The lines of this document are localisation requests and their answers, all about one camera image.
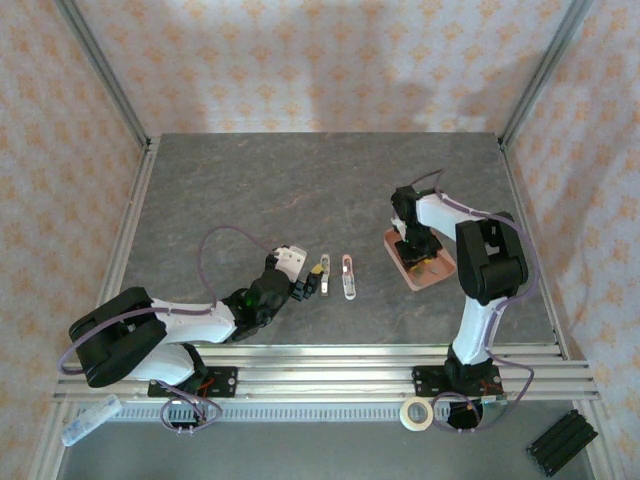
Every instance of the gray table surface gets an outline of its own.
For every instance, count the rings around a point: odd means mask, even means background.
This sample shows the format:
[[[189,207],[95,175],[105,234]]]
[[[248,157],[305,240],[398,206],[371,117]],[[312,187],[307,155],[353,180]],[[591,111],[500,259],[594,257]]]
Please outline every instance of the gray table surface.
[[[189,438],[158,421],[111,422],[67,449],[59,478],[537,480],[546,477],[524,450],[571,408],[522,402],[493,429],[470,435],[410,432],[399,422],[232,422]],[[553,478],[593,478],[586,452]]]
[[[332,259],[331,295],[288,302],[250,344],[447,344],[464,308],[457,276],[409,290],[386,253],[395,188],[446,167],[442,187],[474,208],[515,201],[488,133],[287,133],[164,135],[144,200],[123,289],[186,303],[209,297],[196,273],[197,245],[218,224],[240,226],[270,247]],[[443,242],[455,256],[452,242]],[[340,258],[354,260],[357,297],[344,298]],[[235,232],[208,242],[204,265],[220,296],[248,287],[264,253]],[[497,343],[553,343],[542,295],[510,307]]]

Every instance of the wall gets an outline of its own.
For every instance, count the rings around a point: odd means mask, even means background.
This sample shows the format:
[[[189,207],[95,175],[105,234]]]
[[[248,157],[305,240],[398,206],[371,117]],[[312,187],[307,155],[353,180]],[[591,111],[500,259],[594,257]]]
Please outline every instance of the wall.
[[[53,1],[4,2],[0,84],[0,477],[20,479],[140,149]]]
[[[147,130],[500,132],[569,0],[79,0]]]
[[[509,150],[574,349],[640,478],[640,4],[595,2]]]

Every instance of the orange pad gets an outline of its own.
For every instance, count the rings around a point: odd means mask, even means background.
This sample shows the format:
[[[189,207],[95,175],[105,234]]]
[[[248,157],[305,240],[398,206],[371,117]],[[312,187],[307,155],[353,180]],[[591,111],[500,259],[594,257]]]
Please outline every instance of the orange pad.
[[[402,237],[394,229],[387,230],[384,233],[384,247],[387,249],[387,252],[389,252],[389,255],[391,255],[393,262],[396,264],[396,267],[398,267],[398,270],[400,270],[409,288],[414,292],[438,283],[450,277],[456,271],[456,262],[444,247],[438,252],[436,258],[423,260],[410,270],[405,269],[398,250],[396,249],[396,242],[401,240]]]

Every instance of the tape roll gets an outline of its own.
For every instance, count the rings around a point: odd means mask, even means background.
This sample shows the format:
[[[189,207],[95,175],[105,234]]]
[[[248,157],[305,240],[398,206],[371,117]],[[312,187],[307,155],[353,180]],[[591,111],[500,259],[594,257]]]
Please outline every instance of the tape roll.
[[[424,422],[414,422],[409,418],[409,408],[412,405],[421,405],[422,408],[427,412],[427,418]],[[422,397],[411,397],[406,402],[402,404],[402,408],[400,408],[400,421],[402,425],[407,430],[411,430],[412,432],[422,432],[429,428],[429,425],[433,422],[433,407],[431,404]]]

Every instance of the patterned wallpaper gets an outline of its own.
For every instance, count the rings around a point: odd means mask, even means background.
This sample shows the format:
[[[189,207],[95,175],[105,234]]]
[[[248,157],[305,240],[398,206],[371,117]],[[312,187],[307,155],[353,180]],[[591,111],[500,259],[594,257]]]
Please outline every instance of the patterned wallpaper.
[[[638,479],[640,3],[594,3],[509,156],[565,330]]]
[[[53,1],[0,9],[0,478],[25,478],[140,149]]]
[[[569,0],[79,0],[149,135],[495,131]]]

